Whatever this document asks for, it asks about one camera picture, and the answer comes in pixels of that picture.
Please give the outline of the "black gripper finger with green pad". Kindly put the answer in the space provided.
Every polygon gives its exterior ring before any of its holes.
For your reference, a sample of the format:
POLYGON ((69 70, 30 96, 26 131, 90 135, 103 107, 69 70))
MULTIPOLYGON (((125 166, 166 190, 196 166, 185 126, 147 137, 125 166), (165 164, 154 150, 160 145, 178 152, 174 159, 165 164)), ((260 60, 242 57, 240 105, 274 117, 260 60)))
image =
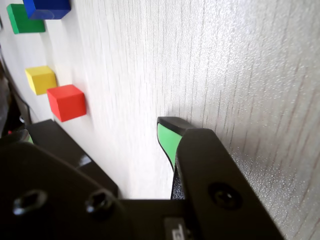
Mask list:
POLYGON ((197 240, 281 240, 282 234, 213 130, 157 118, 173 170, 171 198, 184 200, 197 240))
POLYGON ((124 208, 99 183, 13 133, 0 140, 3 240, 129 240, 124 208))

